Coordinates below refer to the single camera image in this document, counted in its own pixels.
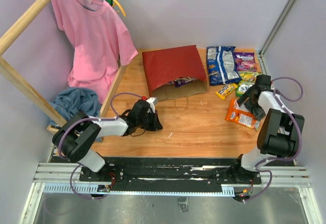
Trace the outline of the green snack packet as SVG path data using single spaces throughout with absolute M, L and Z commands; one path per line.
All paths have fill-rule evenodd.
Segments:
M 261 72 L 239 71 L 241 81 L 237 84 L 236 97 L 241 97 L 251 86 L 255 84 L 256 78 Z

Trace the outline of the yellow M&M's packet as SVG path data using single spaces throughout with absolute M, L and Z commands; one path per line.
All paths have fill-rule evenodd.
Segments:
M 227 96 L 229 96 L 233 91 L 235 91 L 238 88 L 238 85 L 235 83 L 229 83 L 224 85 L 221 89 L 219 89 L 215 94 L 221 98 L 222 100 L 225 100 Z

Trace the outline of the red paper bag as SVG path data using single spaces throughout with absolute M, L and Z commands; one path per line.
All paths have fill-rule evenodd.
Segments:
M 148 93 L 159 102 L 173 100 L 177 110 L 185 111 L 190 96 L 208 92 L 207 75 L 196 45 L 144 51 L 142 60 Z M 177 88 L 171 81 L 180 77 L 196 80 Z M 179 98 L 186 98 L 185 108 L 176 106 Z

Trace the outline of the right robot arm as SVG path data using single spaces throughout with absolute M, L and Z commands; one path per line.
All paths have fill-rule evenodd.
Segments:
M 236 183 L 253 180 L 260 168 L 269 162 L 293 161 L 302 149 L 305 118 L 284 104 L 285 96 L 272 88 L 272 82 L 269 75 L 258 75 L 255 84 L 236 101 L 256 120 L 264 121 L 256 147 L 241 154 L 232 167 L 231 178 Z

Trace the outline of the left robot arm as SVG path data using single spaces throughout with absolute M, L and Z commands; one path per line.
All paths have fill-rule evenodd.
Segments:
M 83 111 L 75 114 L 52 138 L 63 158 L 79 163 L 82 171 L 90 174 L 88 179 L 107 181 L 117 174 L 110 163 L 91 149 L 96 139 L 105 136 L 134 136 L 137 129 L 144 131 L 162 130 L 155 106 L 156 97 L 139 99 L 132 109 L 116 118 L 89 117 Z

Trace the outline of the orange snack packet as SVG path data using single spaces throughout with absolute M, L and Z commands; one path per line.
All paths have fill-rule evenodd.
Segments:
M 234 98 L 230 101 L 225 120 L 256 131 L 259 130 L 260 126 L 260 121 L 255 119 L 255 116 L 245 107 L 239 106 Z

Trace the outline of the purple snack packet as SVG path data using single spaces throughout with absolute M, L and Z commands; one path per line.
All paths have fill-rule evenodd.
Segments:
M 253 52 L 235 52 L 234 61 L 237 71 L 256 72 L 257 64 Z
M 178 88 L 178 87 L 184 86 L 185 84 L 190 83 L 194 80 L 196 80 L 196 79 L 193 77 L 180 77 L 178 79 L 172 80 L 171 84 Z

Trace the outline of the blue Doritos chip bag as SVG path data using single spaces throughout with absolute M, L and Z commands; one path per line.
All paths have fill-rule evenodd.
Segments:
M 241 77 L 236 70 L 234 46 L 209 46 L 206 48 L 206 64 L 210 86 L 238 84 Z

